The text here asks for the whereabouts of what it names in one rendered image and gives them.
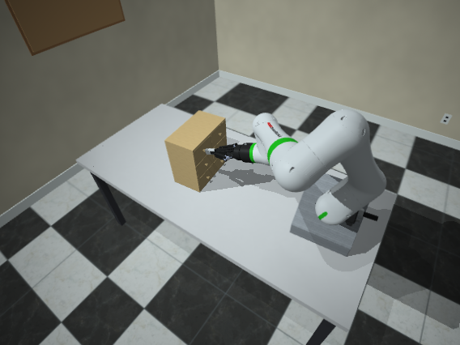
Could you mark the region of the brown chest of drawers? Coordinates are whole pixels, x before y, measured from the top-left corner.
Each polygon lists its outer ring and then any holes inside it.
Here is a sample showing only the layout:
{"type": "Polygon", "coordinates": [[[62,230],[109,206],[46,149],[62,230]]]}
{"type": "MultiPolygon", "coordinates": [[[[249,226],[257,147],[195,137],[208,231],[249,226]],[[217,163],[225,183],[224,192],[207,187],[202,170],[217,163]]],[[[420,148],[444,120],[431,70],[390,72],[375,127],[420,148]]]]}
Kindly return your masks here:
{"type": "Polygon", "coordinates": [[[194,150],[225,121],[226,118],[198,110],[164,142],[174,181],[199,193],[194,150]]]}

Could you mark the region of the tan wooden drawer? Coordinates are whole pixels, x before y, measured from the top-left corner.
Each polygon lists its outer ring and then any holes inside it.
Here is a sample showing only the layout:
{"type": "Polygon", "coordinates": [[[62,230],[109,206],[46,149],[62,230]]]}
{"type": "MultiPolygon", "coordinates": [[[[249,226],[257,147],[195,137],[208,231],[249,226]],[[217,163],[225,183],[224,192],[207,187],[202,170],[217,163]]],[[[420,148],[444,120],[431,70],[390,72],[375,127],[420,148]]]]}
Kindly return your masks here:
{"type": "Polygon", "coordinates": [[[213,163],[212,155],[206,155],[196,166],[198,178],[210,167],[213,163]]]}
{"type": "MultiPolygon", "coordinates": [[[[224,135],[224,136],[220,139],[220,141],[219,141],[213,148],[214,148],[214,149],[217,149],[217,148],[219,148],[219,147],[221,147],[221,146],[226,146],[226,145],[227,145],[227,143],[226,143],[226,135],[224,135]]],[[[215,161],[215,160],[216,160],[216,157],[215,157],[215,155],[213,155],[213,161],[215,161]]]]}
{"type": "Polygon", "coordinates": [[[212,133],[211,133],[211,145],[212,147],[226,134],[225,121],[223,121],[212,133]]]}
{"type": "Polygon", "coordinates": [[[207,148],[211,148],[210,135],[194,150],[194,158],[196,164],[206,155],[205,150],[207,148]]]}
{"type": "Polygon", "coordinates": [[[220,169],[220,167],[225,163],[224,160],[221,160],[219,158],[217,158],[215,161],[214,161],[214,170],[215,170],[215,173],[220,169]]]}
{"type": "Polygon", "coordinates": [[[214,176],[214,167],[212,164],[198,179],[200,191],[213,176],[214,176]]]}

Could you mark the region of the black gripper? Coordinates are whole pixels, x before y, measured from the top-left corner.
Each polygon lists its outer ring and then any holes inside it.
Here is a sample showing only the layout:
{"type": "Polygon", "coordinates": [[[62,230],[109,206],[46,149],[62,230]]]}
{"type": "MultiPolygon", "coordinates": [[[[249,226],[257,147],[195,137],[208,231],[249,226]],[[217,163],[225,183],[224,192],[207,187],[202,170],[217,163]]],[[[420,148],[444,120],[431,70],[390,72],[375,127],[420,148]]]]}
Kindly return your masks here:
{"type": "Polygon", "coordinates": [[[226,145],[226,146],[221,146],[217,149],[214,148],[207,148],[205,150],[207,155],[215,155],[216,158],[219,158],[221,160],[224,160],[227,162],[228,159],[236,159],[236,160],[241,160],[240,158],[240,149],[241,149],[240,144],[237,145],[237,143],[231,144],[231,145],[226,145]]]}

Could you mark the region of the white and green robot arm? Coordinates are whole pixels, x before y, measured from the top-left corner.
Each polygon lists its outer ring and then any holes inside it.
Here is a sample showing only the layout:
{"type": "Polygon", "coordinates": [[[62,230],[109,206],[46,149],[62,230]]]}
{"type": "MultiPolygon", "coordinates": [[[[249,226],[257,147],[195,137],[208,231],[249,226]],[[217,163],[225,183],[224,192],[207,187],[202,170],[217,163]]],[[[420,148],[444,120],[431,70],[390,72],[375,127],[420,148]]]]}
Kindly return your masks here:
{"type": "Polygon", "coordinates": [[[323,223],[345,221],[352,226],[360,222],[357,217],[377,221],[378,216],[364,212],[363,207],[384,192],[386,178],[374,161],[368,122],[360,113],[338,110],[300,142],[284,133],[270,113],[254,118],[253,132],[257,142],[242,144],[241,160],[270,166],[287,191],[307,190],[336,164],[343,166],[347,177],[316,202],[315,211],[323,223]]]}

